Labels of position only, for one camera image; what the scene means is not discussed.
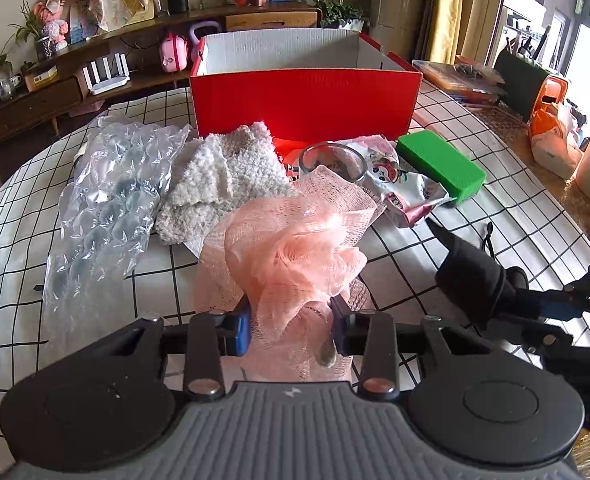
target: white fluffy cloth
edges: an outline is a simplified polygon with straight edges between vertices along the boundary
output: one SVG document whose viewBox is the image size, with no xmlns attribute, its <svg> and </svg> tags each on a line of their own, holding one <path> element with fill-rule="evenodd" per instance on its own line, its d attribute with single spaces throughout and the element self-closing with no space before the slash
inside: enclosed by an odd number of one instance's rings
<svg viewBox="0 0 590 480">
<path fill-rule="evenodd" d="M 163 243 L 184 243 L 197 256 L 206 235 L 233 209 L 255 198 L 297 195 L 264 123 L 191 140 L 184 153 L 190 158 L 155 226 Z"/>
</svg>

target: pink gauze cloth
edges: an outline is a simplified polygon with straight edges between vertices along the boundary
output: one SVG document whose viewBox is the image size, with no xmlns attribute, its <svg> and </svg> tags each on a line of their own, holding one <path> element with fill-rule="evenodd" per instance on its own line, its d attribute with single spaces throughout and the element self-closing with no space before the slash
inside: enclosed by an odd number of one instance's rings
<svg viewBox="0 0 590 480">
<path fill-rule="evenodd" d="M 223 358 L 228 384 L 350 380 L 352 358 L 331 338 L 329 300 L 372 308 L 356 280 L 366 256 L 354 247 L 376 204 L 323 166 L 299 179 L 301 196 L 259 198 L 229 213 L 208 234 L 197 270 L 195 308 L 233 310 L 245 293 L 252 341 L 243 358 Z"/>
</svg>

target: green sponge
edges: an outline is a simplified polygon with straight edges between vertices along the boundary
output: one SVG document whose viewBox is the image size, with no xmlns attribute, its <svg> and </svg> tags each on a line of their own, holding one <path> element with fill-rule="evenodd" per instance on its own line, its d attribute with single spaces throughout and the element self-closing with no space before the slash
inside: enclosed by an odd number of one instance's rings
<svg viewBox="0 0 590 480">
<path fill-rule="evenodd" d="M 484 170 L 429 130 L 399 137 L 397 153 L 445 187 L 456 203 L 477 193 L 486 179 Z"/>
</svg>

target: plush toy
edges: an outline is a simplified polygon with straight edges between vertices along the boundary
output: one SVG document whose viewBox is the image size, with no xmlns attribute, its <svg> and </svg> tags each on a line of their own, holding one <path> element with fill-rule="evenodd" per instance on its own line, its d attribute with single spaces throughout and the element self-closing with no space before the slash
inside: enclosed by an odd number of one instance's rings
<svg viewBox="0 0 590 480">
<path fill-rule="evenodd" d="M 37 2 L 32 12 L 41 18 L 44 27 L 42 32 L 55 44 L 55 50 L 68 46 L 64 34 L 68 32 L 68 24 L 61 19 L 64 12 L 64 0 L 46 0 Z"/>
</svg>

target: brown countertop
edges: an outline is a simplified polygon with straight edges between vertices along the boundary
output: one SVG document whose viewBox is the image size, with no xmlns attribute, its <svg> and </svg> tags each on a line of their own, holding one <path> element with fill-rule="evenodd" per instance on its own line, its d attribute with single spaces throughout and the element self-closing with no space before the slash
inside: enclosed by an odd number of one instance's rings
<svg viewBox="0 0 590 480">
<path fill-rule="evenodd" d="M 504 108 L 478 108 L 471 111 L 515 152 L 590 240 L 590 198 L 581 192 L 573 180 L 564 180 L 535 162 L 526 124 Z"/>
</svg>

